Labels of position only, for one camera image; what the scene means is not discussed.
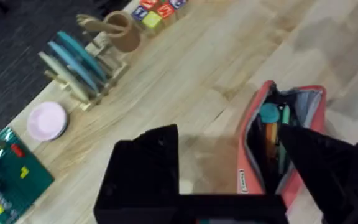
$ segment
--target plate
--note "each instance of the plate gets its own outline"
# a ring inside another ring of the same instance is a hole
[[[70,35],[66,34],[63,31],[59,31],[57,33],[60,40],[62,40],[63,44],[67,47],[69,51],[73,54],[79,55],[86,64],[89,65],[90,68],[102,79],[103,82],[107,82],[107,75],[99,66],[98,62],[90,55],[85,48]]]
[[[67,114],[56,102],[36,106],[27,120],[27,131],[38,141],[50,141],[59,137],[67,126]]]
[[[72,56],[66,48],[56,44],[54,41],[50,41],[48,45],[59,55],[61,59],[63,59],[72,69],[74,69],[74,71],[76,71],[94,91],[99,93],[99,89],[92,79],[92,74],[90,74],[84,68],[84,66],[75,60],[74,56]]]

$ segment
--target pink plate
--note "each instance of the pink plate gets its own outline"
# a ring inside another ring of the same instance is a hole
[[[67,125],[66,111],[55,102],[36,106],[27,120],[27,131],[38,141],[49,141],[59,137]]]

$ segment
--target toy block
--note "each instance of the toy block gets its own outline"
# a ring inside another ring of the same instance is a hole
[[[154,11],[160,7],[160,0],[140,0],[140,5],[149,11]]]
[[[133,12],[132,12],[132,17],[136,20],[136,21],[142,21],[144,19],[144,17],[147,16],[148,14],[148,10],[145,9],[142,6],[138,6]]]
[[[175,15],[175,9],[169,3],[162,4],[156,10],[156,13],[161,16],[162,22],[164,23],[165,27],[168,27],[177,20],[177,17]]]
[[[163,29],[162,17],[155,12],[149,12],[142,20],[142,23],[148,28],[147,32],[156,35]]]
[[[184,17],[188,13],[188,2],[187,0],[169,0],[171,6],[175,9],[177,19]]]

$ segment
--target pink pencil case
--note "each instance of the pink pencil case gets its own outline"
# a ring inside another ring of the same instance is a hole
[[[239,136],[239,150],[237,156],[237,193],[239,194],[267,194],[266,186],[268,181],[261,173],[261,165],[255,155],[264,150],[262,148],[250,148],[255,145],[253,139],[249,139],[253,122],[260,111],[260,107],[269,99],[275,96],[282,98],[289,97],[293,100],[291,107],[294,110],[298,125],[310,128],[322,133],[324,131],[324,115],[326,104],[326,90],[323,86],[311,85],[297,87],[287,91],[278,91],[274,81],[266,81],[245,112],[241,121],[241,133]],[[291,162],[288,162],[288,169],[277,180],[277,187],[273,186],[275,194],[283,197],[287,208],[290,207],[301,187],[302,180]]]

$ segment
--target wooden cup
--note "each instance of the wooden cup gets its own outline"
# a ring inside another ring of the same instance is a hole
[[[103,22],[124,27],[122,31],[117,30],[116,32],[107,34],[114,46],[121,52],[131,52],[139,46],[139,30],[128,13],[124,11],[114,11],[108,14]]]

